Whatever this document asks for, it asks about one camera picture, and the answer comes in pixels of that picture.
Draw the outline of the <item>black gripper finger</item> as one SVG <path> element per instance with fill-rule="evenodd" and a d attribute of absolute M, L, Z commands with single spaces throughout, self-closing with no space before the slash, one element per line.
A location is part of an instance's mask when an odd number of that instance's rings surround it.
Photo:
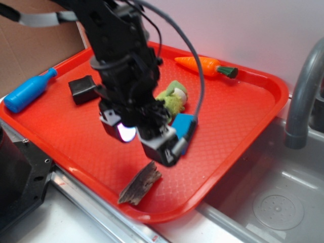
<path fill-rule="evenodd" d="M 145 155 L 165 167 L 176 165 L 183 151 L 188 145 L 185 137 L 178 138 L 176 129 L 170 126 L 162 126 L 157 135 L 146 135 L 145 130 L 138 128 L 138 138 L 142 144 Z"/>
<path fill-rule="evenodd" d="M 103 101 L 99 102 L 100 121 L 108 135 L 120 142 L 131 142 L 136 136 L 135 127 L 125 127 L 121 117 Z"/>

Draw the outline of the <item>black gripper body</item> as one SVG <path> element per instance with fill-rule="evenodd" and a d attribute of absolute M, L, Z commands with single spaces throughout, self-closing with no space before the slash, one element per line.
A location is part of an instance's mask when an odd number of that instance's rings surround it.
<path fill-rule="evenodd" d="M 102 83 L 95 89 L 107 106 L 121 117 L 125 127 L 140 128 L 149 135 L 157 135 L 168 124 L 169 112 L 163 101 L 156 101 L 153 91 L 160 77 L 157 57 L 145 60 L 137 54 L 129 54 L 117 61 L 96 61 Z"/>

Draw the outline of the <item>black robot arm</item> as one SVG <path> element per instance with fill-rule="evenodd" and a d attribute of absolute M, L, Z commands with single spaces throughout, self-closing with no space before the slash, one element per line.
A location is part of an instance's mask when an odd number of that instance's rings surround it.
<path fill-rule="evenodd" d="M 94 52 L 91 67 L 101 77 L 100 119 L 105 131 L 121 140 L 120 127 L 134 128 L 148 158 L 166 167 L 181 156 L 170 112 L 153 96 L 160 78 L 161 58 L 147 44 L 141 11 L 115 1 L 59 1 L 63 12 L 24 14 L 1 4 L 1 15 L 29 27 L 78 21 Z"/>

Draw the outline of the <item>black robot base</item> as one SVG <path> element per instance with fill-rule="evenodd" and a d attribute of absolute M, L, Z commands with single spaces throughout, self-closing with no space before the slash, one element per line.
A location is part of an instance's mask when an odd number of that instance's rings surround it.
<path fill-rule="evenodd" d="M 13 142 L 1 128 L 1 234 L 44 202 L 52 167 L 34 143 Z"/>

